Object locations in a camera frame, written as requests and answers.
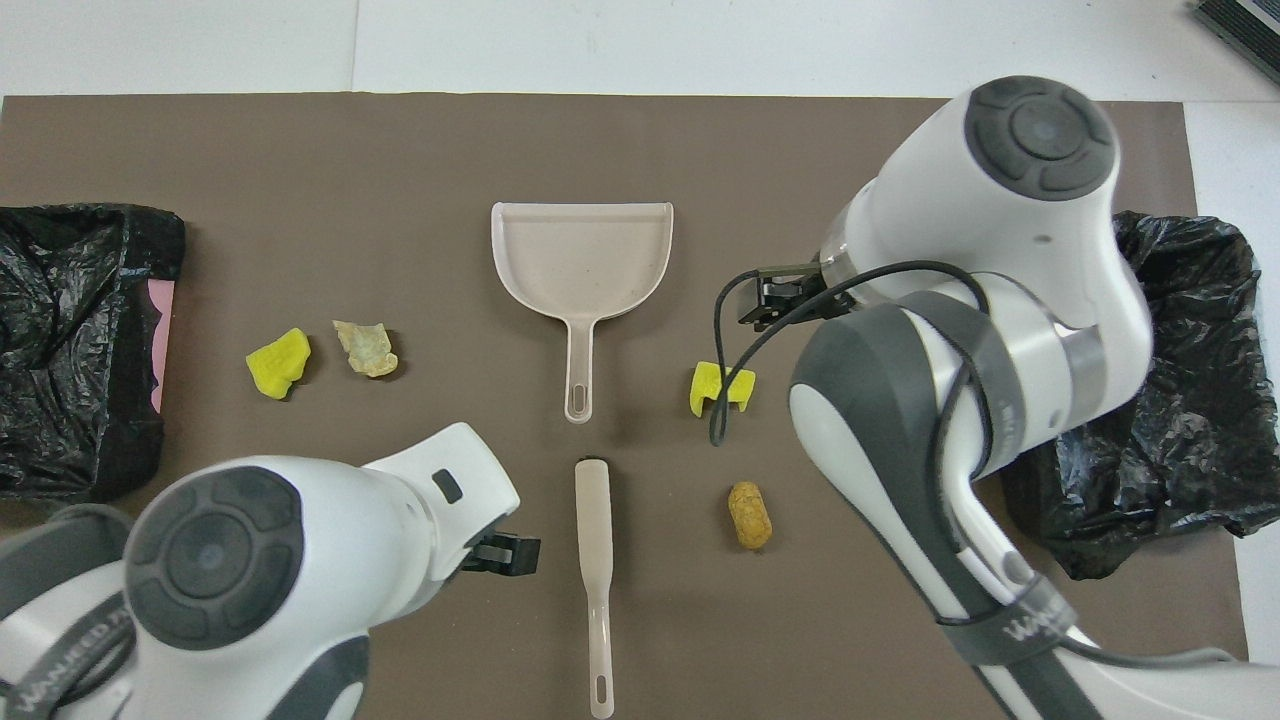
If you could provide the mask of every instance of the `beige brush handle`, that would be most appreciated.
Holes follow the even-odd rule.
[[[613,650],[609,647],[609,602],[593,602],[588,607],[588,638],[591,667],[591,716],[613,715]]]

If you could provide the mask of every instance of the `plastic bag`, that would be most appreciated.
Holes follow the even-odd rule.
[[[1280,451],[1253,304],[1260,272],[1216,218],[1120,213],[1116,241],[1151,309],[1138,396],[1001,470],[1014,524],[1071,578],[1103,578],[1142,543],[1280,516]]]
[[[0,497],[101,502],[155,474],[152,295],[184,250],[163,210],[0,209]]]

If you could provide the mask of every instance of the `brown mat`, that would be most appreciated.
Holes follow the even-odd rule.
[[[543,538],[536,575],[466,575],[376,629],[365,719],[589,717],[573,464],[613,473],[620,720],[996,717],[923,602],[791,432],[785,387],[812,328],[753,363],[722,448],[689,413],[713,359],[716,292],[806,260],[827,224],[940,101],[447,95],[9,97],[0,204],[138,202],[189,224],[165,383],[166,483],[259,452],[353,464],[454,420],[493,447]],[[1179,105],[1112,104],[1117,209],[1193,214]],[[494,201],[671,201],[667,277],[596,329],[595,415],[562,416],[563,327],[494,272]],[[403,369],[347,368],[330,320],[383,322]],[[315,355],[287,402],[243,356],[297,325]],[[751,334],[732,328],[736,355]],[[760,484],[776,536],[736,547],[730,486]],[[32,521],[12,506],[3,527]],[[1230,538],[1140,552],[1073,583],[1032,553],[1117,651],[1244,653]]]

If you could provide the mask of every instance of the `black cable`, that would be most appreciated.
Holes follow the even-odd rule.
[[[721,397],[723,396],[724,401],[728,402],[728,378],[736,378],[737,377],[737,368],[742,366],[742,361],[739,361],[737,368],[735,368],[733,372],[728,377],[726,377],[726,374],[724,374],[724,338],[721,337],[721,307],[724,306],[724,299],[727,299],[728,295],[731,292],[733,292],[733,288],[736,288],[737,286],[742,284],[746,281],[755,279],[758,277],[760,277],[760,270],[748,270],[745,273],[741,273],[736,278],[733,278],[733,279],[728,281],[727,283],[724,283],[724,287],[721,288],[719,295],[716,296],[716,310],[712,314],[712,336],[716,338],[716,366],[719,368],[719,373],[721,373],[721,392],[719,392],[719,395],[716,396],[716,402],[712,404],[712,416],[710,416],[710,420],[712,420],[712,427],[713,428],[714,428],[714,423],[716,423],[716,409],[719,407]],[[724,437],[724,421],[723,420],[721,420],[719,437],[721,438]],[[716,439],[714,439],[714,433],[713,433],[712,445],[719,446],[719,443],[716,442]]]
[[[952,553],[959,553],[963,546],[972,544],[969,537],[960,527],[951,505],[946,501],[946,488],[942,486],[942,451],[947,441],[947,430],[951,428],[951,418],[955,415],[956,405],[960,402],[960,392],[974,377],[973,370],[965,363],[956,369],[956,375],[947,388],[946,398],[942,401],[942,411],[938,421],[933,424],[933,433],[929,436],[928,468],[924,473],[925,489],[933,496],[934,502],[929,503],[933,520],[947,538],[947,544]]]
[[[1196,665],[1208,665],[1213,662],[1238,662],[1231,653],[1216,647],[1202,647],[1175,652],[1172,655],[1121,655],[1110,652],[1089,643],[1083,643],[1071,637],[1061,641],[1064,650],[1074,652],[1085,660],[1112,665],[1116,667],[1130,667],[1134,670],[1151,670],[1158,667],[1190,667]]]
[[[808,315],[818,305],[827,302],[832,297],[842,292],[846,292],[855,286],[882,278],[884,275],[906,273],[911,270],[931,270],[934,273],[951,275],[952,278],[960,281],[960,283],[964,284],[966,288],[969,288],[969,292],[972,292],[974,299],[978,301],[978,310],[980,313],[983,313],[984,315],[991,314],[991,304],[987,300],[987,293],[982,290],[982,286],[978,284],[978,281],[975,281],[973,275],[970,275],[965,270],[955,265],[951,265],[950,263],[940,263],[937,260],[909,260],[905,263],[891,263],[888,265],[876,268],[874,270],[859,273],[846,281],[841,281],[797,305],[794,310],[780,318],[776,323],[769,325],[763,333],[760,333],[760,336],[755,338],[755,342],[753,342],[750,347],[748,347],[746,351],[742,352],[742,356],[739,357],[737,363],[733,365],[733,369],[728,372],[728,374],[726,375],[723,341],[721,338],[721,305],[723,305],[724,297],[727,297],[728,293],[732,292],[733,287],[742,283],[745,279],[759,277],[759,270],[748,270],[746,273],[742,273],[739,277],[730,281],[730,283],[724,286],[724,290],[722,290],[719,296],[716,299],[716,314],[713,319],[714,333],[716,333],[716,361],[719,364],[721,369],[721,391],[719,395],[716,396],[716,402],[712,404],[710,427],[708,429],[710,443],[716,447],[719,447],[724,442],[724,433],[728,424],[728,388],[731,384],[733,384],[733,380],[737,378],[739,372],[741,372],[742,366],[746,365],[748,360],[750,360],[760,350],[760,347],[763,347],[764,343],[769,341],[769,338],[782,332],[782,328],[795,323],[797,318]]]

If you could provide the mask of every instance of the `dustpan handle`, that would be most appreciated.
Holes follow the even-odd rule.
[[[568,368],[564,373],[564,416],[581,424],[591,419],[591,343],[595,323],[567,322]]]

